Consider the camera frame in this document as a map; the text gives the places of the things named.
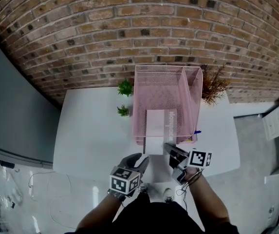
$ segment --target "glove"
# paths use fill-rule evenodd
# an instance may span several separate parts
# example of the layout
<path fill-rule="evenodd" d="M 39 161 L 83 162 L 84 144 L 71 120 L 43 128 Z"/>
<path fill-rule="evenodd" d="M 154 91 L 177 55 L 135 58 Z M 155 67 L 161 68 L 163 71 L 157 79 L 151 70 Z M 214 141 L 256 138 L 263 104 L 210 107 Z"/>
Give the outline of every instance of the glove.
<path fill-rule="evenodd" d="M 136 162 L 140 159 L 141 156 L 142 156 L 141 153 L 129 155 L 121 160 L 118 167 L 138 172 L 140 173 L 140 178 L 142 178 L 149 165 L 149 157 L 146 157 L 137 167 L 135 167 Z M 134 192 L 135 190 L 129 193 L 127 196 L 132 197 Z M 122 193 L 113 191 L 111 189 L 108 190 L 108 193 L 115 196 L 119 201 L 123 202 L 125 200 L 125 195 Z"/>

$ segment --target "cord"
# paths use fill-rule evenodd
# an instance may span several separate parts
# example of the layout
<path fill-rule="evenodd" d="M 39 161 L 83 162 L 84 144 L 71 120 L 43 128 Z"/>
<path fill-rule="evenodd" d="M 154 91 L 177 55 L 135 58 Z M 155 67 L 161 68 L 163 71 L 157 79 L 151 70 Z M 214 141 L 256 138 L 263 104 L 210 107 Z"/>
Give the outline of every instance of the cord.
<path fill-rule="evenodd" d="M 202 175 L 202 172 L 203 172 L 203 170 L 204 170 L 204 168 L 202 168 L 202 169 L 198 169 L 198 171 L 182 186 L 182 188 L 181 189 L 178 189 L 177 191 L 176 191 L 176 195 L 177 196 L 181 196 L 181 195 L 184 195 L 184 197 L 183 197 L 183 202 L 184 202 L 184 204 L 185 204 L 185 207 L 186 207 L 186 211 L 188 211 L 187 209 L 187 203 L 186 203 L 186 195 L 187 195 L 187 190 L 186 190 L 186 188 L 189 186 L 189 185 L 192 185 L 194 182 L 196 182 L 198 179 L 199 179 L 199 177 L 201 177 L 201 175 Z"/>
<path fill-rule="evenodd" d="M 28 186 L 29 186 L 29 188 L 32 188 L 32 186 L 30 185 L 30 180 L 31 180 L 31 178 L 32 178 L 34 175 L 36 175 L 36 174 L 53 174 L 53 173 L 55 173 L 55 172 L 35 173 L 35 174 L 32 174 L 31 177 L 29 178 L 29 181 L 28 181 Z M 50 179 L 51 179 L 52 176 L 53 176 L 53 175 L 51 175 L 51 176 L 48 178 L 47 186 L 46 186 L 46 194 L 47 194 L 48 186 L 49 186 Z M 70 228 L 70 229 L 74 229 L 74 230 L 75 230 L 76 228 L 74 228 L 74 227 L 70 227 L 70 226 L 66 226 L 66 225 L 60 224 L 60 223 L 57 222 L 57 221 L 53 218 L 53 216 L 52 216 L 52 206 L 53 206 L 53 203 L 56 201 L 56 199 L 63 198 L 63 197 L 67 197 L 68 195 L 71 194 L 71 182 L 70 182 L 70 178 L 69 178 L 68 175 L 66 175 L 66 176 L 67 176 L 68 182 L 69 182 L 69 188 L 70 188 L 69 193 L 66 194 L 66 195 L 64 195 L 64 196 L 56 197 L 56 198 L 51 202 L 51 206 L 50 206 L 50 217 L 51 217 L 52 221 L 54 221 L 56 224 L 58 224 L 58 225 L 60 225 L 60 226 L 62 226 L 62 227 L 66 227 L 66 228 Z"/>

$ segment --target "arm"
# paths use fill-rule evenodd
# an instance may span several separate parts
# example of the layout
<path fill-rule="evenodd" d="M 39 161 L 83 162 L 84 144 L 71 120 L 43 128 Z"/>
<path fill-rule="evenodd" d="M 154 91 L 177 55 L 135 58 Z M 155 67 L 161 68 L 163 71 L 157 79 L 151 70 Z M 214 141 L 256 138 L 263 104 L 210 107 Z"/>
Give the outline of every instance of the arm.
<path fill-rule="evenodd" d="M 194 173 L 194 170 L 188 170 L 187 177 L 191 177 Z M 222 223 L 230 222 L 227 208 L 203 175 L 189 185 L 189 189 L 206 231 Z"/>
<path fill-rule="evenodd" d="M 97 228 L 112 223 L 122 202 L 108 194 L 100 204 L 88 213 L 79 223 L 76 230 L 82 228 Z"/>

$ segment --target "gray wall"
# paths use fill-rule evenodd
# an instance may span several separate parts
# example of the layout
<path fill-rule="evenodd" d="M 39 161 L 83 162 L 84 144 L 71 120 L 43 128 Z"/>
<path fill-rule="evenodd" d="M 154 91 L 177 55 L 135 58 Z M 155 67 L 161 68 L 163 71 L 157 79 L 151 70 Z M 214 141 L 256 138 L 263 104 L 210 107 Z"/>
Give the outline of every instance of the gray wall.
<path fill-rule="evenodd" d="M 0 154 L 52 164 L 59 116 L 0 50 Z"/>

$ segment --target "brick wall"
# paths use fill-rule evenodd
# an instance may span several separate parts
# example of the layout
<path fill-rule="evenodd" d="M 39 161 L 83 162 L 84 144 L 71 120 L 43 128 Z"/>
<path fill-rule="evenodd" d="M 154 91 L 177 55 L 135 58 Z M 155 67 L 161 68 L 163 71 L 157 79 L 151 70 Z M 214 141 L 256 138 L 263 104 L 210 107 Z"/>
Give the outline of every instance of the brick wall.
<path fill-rule="evenodd" d="M 151 63 L 225 64 L 231 102 L 279 97 L 279 0 L 0 0 L 0 45 L 59 103 Z"/>

